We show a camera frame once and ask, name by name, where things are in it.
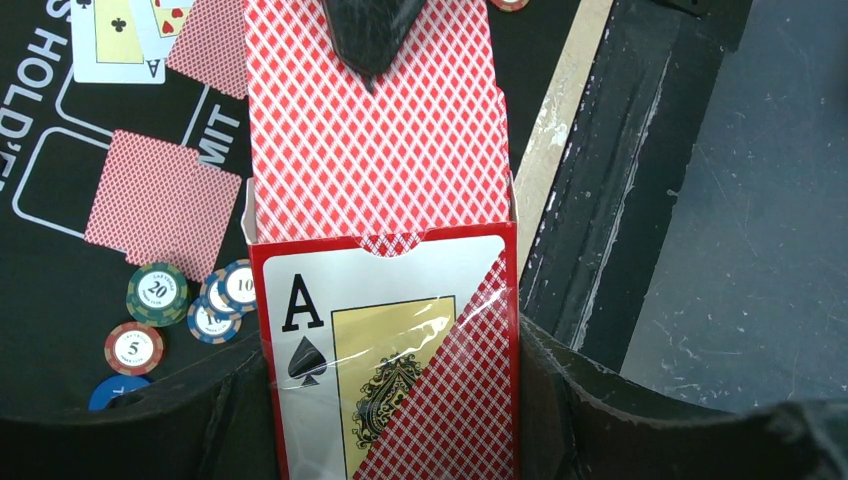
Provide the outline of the green chips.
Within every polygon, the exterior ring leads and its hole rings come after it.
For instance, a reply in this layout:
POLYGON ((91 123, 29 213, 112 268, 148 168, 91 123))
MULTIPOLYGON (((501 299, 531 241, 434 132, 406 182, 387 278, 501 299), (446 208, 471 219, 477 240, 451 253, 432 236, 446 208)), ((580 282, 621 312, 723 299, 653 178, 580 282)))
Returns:
POLYGON ((153 262, 141 266, 131 277, 126 307, 138 322, 166 327, 181 322, 189 306, 188 283, 174 265, 153 262))

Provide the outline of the blue small blind button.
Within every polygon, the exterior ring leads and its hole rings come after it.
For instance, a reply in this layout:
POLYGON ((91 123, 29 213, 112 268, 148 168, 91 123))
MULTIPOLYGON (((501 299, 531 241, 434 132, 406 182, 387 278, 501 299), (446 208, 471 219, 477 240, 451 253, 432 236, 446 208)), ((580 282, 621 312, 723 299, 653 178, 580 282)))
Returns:
POLYGON ((113 375, 93 390, 89 398, 88 410, 106 409, 113 399, 144 388, 150 383, 151 381, 144 376, 113 375))

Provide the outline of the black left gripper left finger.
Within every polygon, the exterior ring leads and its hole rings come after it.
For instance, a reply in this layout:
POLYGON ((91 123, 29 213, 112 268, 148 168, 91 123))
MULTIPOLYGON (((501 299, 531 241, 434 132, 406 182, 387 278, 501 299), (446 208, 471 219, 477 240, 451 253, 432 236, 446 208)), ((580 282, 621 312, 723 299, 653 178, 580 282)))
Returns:
POLYGON ((4 479, 276 479, 268 367, 252 333, 100 411, 1 419, 4 479))

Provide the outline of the blue chips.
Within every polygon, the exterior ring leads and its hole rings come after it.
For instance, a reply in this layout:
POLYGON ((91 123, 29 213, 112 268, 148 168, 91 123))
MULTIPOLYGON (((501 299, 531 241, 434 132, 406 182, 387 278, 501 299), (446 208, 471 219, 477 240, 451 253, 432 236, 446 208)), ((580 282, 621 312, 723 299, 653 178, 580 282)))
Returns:
POLYGON ((251 263, 239 259, 208 275, 187 312, 189 332, 199 341, 218 345, 233 340, 243 318, 257 309, 251 263))

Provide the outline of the red chips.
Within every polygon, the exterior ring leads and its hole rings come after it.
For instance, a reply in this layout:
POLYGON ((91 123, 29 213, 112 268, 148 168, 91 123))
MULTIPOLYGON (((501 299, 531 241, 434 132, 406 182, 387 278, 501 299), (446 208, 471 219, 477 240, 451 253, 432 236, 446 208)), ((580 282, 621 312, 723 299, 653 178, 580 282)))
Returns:
POLYGON ((109 366, 127 376, 149 374, 160 364, 164 352, 160 333, 135 321, 113 328, 104 343, 104 358, 109 366))
POLYGON ((525 8, 529 0, 491 0, 491 3, 500 11, 513 13, 525 8))

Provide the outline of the red-backed playing card deck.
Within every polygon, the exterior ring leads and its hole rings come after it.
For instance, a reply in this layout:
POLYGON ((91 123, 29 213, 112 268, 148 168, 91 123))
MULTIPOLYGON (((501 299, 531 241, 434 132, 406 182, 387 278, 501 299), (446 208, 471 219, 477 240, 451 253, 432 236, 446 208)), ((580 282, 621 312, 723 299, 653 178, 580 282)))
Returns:
POLYGON ((487 5, 428 1, 372 86, 318 1, 245 5, 261 243, 505 222, 505 98, 487 5))

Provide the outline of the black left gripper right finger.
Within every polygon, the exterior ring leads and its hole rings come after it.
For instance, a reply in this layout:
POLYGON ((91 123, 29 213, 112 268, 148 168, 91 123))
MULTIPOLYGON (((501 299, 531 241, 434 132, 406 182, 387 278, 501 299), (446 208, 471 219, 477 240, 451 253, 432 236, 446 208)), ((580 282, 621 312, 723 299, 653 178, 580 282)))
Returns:
POLYGON ((525 479, 843 479, 847 405, 783 402, 740 414, 635 384, 520 321, 525 479))

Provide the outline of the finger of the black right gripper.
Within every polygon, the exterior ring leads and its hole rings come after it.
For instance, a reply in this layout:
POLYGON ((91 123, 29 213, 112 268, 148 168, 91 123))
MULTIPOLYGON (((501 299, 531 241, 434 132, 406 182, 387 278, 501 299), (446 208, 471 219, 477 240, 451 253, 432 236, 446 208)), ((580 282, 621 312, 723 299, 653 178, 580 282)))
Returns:
POLYGON ((337 57, 374 91, 421 12, 425 0, 323 0, 337 57))

